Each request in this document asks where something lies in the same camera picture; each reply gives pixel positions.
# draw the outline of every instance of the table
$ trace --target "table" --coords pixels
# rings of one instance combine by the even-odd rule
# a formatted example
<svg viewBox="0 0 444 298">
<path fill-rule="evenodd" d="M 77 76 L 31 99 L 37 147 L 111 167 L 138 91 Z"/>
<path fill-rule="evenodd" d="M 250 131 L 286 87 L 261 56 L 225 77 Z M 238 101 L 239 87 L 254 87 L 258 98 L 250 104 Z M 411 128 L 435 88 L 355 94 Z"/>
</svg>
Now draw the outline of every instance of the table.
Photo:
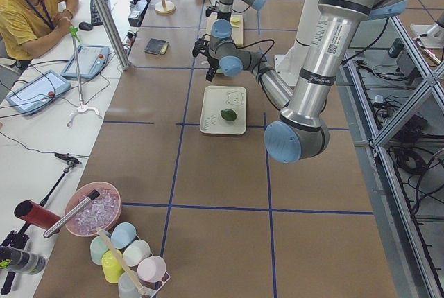
<svg viewBox="0 0 444 298">
<path fill-rule="evenodd" d="M 130 54 L 134 68 L 119 80 L 79 182 L 119 189 L 119 222 L 133 223 L 166 261 L 171 280 L 158 297 L 396 297 L 339 86 L 323 117 L 328 149 L 295 166 L 276 163 L 263 136 L 278 113 L 254 78 L 243 72 L 209 84 L 205 60 L 191 56 L 208 1 L 170 1 L 171 15 L 148 8 Z M 272 37 L 271 55 L 288 51 L 303 1 L 248 10 L 244 42 Z M 143 52 L 152 37 L 170 42 L 165 55 Z M 208 85 L 247 89 L 245 134 L 200 132 Z M 35 297 L 117 297 L 89 260 L 89 243 L 63 229 Z"/>
<path fill-rule="evenodd" d="M 125 37 L 126 31 L 130 29 L 126 19 L 130 12 L 129 4 L 124 3 L 124 1 L 128 0 L 119 0 L 119 3 L 117 3 L 117 0 L 111 0 L 112 7 L 115 5 L 112 14 L 122 39 Z M 80 10 L 73 18 L 74 25 L 81 21 L 89 21 L 89 0 L 80 0 Z M 103 26 L 97 26 L 91 32 L 80 30 L 78 35 L 82 44 L 110 45 Z M 67 60 L 73 52 L 71 36 L 67 35 L 46 55 L 40 59 L 34 59 L 33 64 L 36 64 L 40 71 L 53 69 L 60 73 L 66 64 L 65 62 L 38 63 L 49 60 Z M 21 79 L 30 81 L 39 76 L 39 74 L 37 70 L 30 67 L 22 74 Z M 86 102 L 109 82 L 109 86 L 99 92 L 89 103 L 91 106 L 97 107 L 100 113 L 104 115 L 121 76 L 119 61 L 113 57 L 113 54 L 110 55 L 109 64 L 102 71 L 102 75 L 83 85 L 83 95 Z M 77 85 L 76 81 L 71 83 L 73 87 Z M 70 90 L 63 98 L 56 100 L 41 112 L 30 117 L 12 116 L 10 118 L 0 118 L 0 121 L 3 123 L 0 132 L 24 143 L 29 148 L 89 156 L 103 119 L 98 118 L 92 112 L 81 114 L 74 119 L 72 127 L 68 128 L 69 115 L 79 106 L 77 88 Z M 70 105 L 67 100 L 72 102 L 74 106 Z M 2 102 L 0 117 L 17 113 L 13 108 L 5 108 L 7 106 L 8 103 L 6 101 Z M 56 183 L 62 174 L 62 170 L 67 165 L 52 154 L 31 152 L 1 135 L 0 149 L 0 172 L 4 186 L 2 195 L 3 213 L 0 219 L 0 228 L 4 237 L 6 237 L 11 230 L 18 230 L 24 224 L 22 220 L 14 217 L 15 206 L 23 200 L 33 200 L 38 203 Z M 61 181 L 46 206 L 50 211 L 58 215 L 62 215 L 65 212 L 66 203 L 76 190 L 88 162 L 87 158 L 80 158 L 80 160 L 82 164 L 72 169 Z M 51 255 L 54 242 L 57 239 L 56 235 L 50 239 L 45 239 L 43 238 L 42 229 L 34 226 L 31 226 L 26 233 L 30 236 L 26 249 L 48 257 Z M 8 297 L 31 297 L 42 274 L 39 273 L 34 276 L 17 275 L 12 292 Z M 5 277 L 6 272 L 1 272 L 0 282 L 2 285 Z"/>
</svg>

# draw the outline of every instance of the metal pole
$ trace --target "metal pole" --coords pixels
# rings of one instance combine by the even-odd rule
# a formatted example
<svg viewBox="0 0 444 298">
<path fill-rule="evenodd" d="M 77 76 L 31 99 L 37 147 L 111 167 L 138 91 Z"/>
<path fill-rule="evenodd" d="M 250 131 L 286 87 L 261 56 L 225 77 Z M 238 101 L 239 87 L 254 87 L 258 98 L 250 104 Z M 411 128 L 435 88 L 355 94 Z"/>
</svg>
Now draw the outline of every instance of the metal pole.
<svg viewBox="0 0 444 298">
<path fill-rule="evenodd" d="M 103 26 L 105 26 L 106 33 L 108 34 L 108 38 L 111 41 L 112 48 L 114 49 L 114 52 L 119 59 L 120 65 L 122 66 L 123 70 L 126 70 L 130 66 L 130 60 L 126 55 L 123 44 L 121 43 L 119 32 L 117 31 L 116 24 L 112 19 L 111 11 L 108 8 L 105 0 L 94 0 L 94 3 L 97 6 L 100 17 L 103 21 Z"/>
</svg>

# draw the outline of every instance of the yellow cup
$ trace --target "yellow cup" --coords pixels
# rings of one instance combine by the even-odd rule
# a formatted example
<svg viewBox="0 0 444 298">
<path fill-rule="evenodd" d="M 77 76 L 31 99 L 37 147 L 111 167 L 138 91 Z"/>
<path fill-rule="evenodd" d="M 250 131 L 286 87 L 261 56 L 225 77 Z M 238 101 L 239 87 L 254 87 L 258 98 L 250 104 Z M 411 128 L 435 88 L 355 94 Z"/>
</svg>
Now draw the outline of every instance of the yellow cup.
<svg viewBox="0 0 444 298">
<path fill-rule="evenodd" d="M 102 269 L 108 283 L 118 283 L 120 276 L 124 273 L 123 268 L 111 251 L 107 251 L 102 256 Z"/>
</svg>

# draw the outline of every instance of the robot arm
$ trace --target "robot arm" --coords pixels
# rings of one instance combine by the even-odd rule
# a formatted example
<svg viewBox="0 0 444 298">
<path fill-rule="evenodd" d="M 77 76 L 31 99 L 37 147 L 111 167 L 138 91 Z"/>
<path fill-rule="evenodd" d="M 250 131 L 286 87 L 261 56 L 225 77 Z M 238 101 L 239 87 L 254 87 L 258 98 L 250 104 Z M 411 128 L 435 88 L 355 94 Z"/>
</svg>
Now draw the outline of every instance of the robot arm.
<svg viewBox="0 0 444 298">
<path fill-rule="evenodd" d="M 226 76 L 251 71 L 280 109 L 280 120 L 265 131 L 265 144 L 270 156 L 282 163 L 313 157 L 326 149 L 329 132 L 320 114 L 360 22 L 395 16 L 407 7 L 407 0 L 319 0 L 321 15 L 292 91 L 261 53 L 234 45 L 226 16 L 231 12 L 227 1 L 221 4 L 221 16 L 218 13 L 212 27 L 207 56 L 210 64 L 216 61 Z"/>
</svg>

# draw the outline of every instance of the blue joint cap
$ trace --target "blue joint cap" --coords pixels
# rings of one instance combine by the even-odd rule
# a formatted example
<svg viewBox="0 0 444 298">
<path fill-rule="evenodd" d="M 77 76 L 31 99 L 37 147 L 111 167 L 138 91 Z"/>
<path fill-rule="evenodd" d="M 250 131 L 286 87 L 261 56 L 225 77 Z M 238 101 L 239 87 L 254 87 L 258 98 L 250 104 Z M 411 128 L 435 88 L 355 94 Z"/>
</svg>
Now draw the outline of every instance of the blue joint cap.
<svg viewBox="0 0 444 298">
<path fill-rule="evenodd" d="M 302 147 L 294 130 L 282 121 L 275 121 L 265 129 L 265 146 L 269 155 L 280 163 L 296 163 Z"/>
<path fill-rule="evenodd" d="M 231 24 L 226 19 L 218 19 L 213 23 L 211 36 L 215 38 L 229 38 L 233 32 Z"/>
<path fill-rule="evenodd" d="M 223 75 L 236 76 L 244 70 L 242 61 L 234 55 L 227 55 L 219 60 L 219 66 L 222 68 Z"/>
<path fill-rule="evenodd" d="M 255 0 L 253 4 L 251 5 L 255 10 L 261 10 L 262 7 L 264 7 L 266 0 Z"/>
<path fill-rule="evenodd" d="M 373 9 L 369 14 L 368 19 L 385 19 L 387 17 L 399 15 L 406 10 L 408 2 L 408 0 L 403 0 L 389 6 Z"/>
</svg>

